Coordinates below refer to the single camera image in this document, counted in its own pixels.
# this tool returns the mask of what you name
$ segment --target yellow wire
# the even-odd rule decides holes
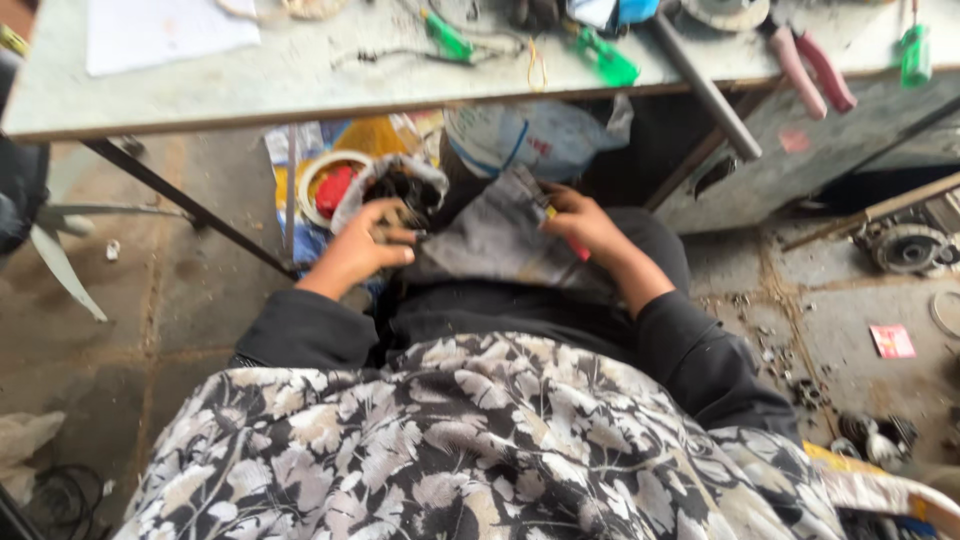
[[[543,55],[537,53],[537,46],[534,45],[532,37],[529,38],[528,43],[530,45],[530,65],[527,67],[527,85],[535,92],[543,92],[543,89],[546,88],[546,59]],[[537,63],[537,58],[540,58],[540,74],[543,76],[543,82],[539,86],[534,85],[532,81],[534,64]]]

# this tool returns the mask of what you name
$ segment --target person's left hand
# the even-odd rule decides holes
[[[371,235],[385,214],[405,208],[399,199],[380,199],[361,207],[296,288],[338,301],[352,286],[380,268],[413,262],[414,250],[409,245],[378,244]],[[392,243],[412,245],[417,241],[413,231],[400,227],[378,231],[377,235],[380,233]]]

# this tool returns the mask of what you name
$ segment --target pliers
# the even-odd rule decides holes
[[[824,50],[813,40],[809,32],[797,32],[788,25],[780,25],[774,21],[773,10],[758,28],[767,37],[767,43],[777,54],[780,68],[790,79],[800,100],[804,102],[806,114],[814,120],[822,120],[827,116],[827,104],[817,90],[817,86],[810,80],[806,68],[801,61],[805,58],[817,74],[817,80],[824,86],[824,92],[833,108],[841,114],[856,107],[856,98],[847,88],[843,75],[833,64]]]

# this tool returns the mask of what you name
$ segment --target metal table leg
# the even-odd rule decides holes
[[[279,260],[267,253],[266,250],[253,243],[253,241],[246,236],[240,234],[240,232],[231,227],[229,223],[211,213],[210,210],[204,208],[200,203],[191,199],[186,193],[183,193],[172,184],[163,180],[160,175],[147,168],[140,161],[132,158],[129,154],[121,150],[112,142],[104,138],[85,140],[83,141],[83,144],[86,145],[86,147],[90,150],[102,156],[105,160],[113,163],[117,167],[120,167],[143,184],[146,184],[150,189],[156,191],[160,195],[163,195],[167,199],[170,199],[170,201],[172,201],[175,205],[189,212],[190,215],[193,216],[192,221],[194,227],[201,228],[208,225],[217,233],[226,236],[233,243],[247,250],[254,257],[259,258],[260,260],[273,266],[278,272],[283,273],[291,279],[297,278],[297,275],[292,270],[289,270],[283,266]]]

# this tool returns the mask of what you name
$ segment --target red card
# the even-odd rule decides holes
[[[903,325],[871,326],[870,332],[874,335],[876,351],[880,353],[880,357],[913,358],[917,356],[913,343],[910,342],[910,335]]]

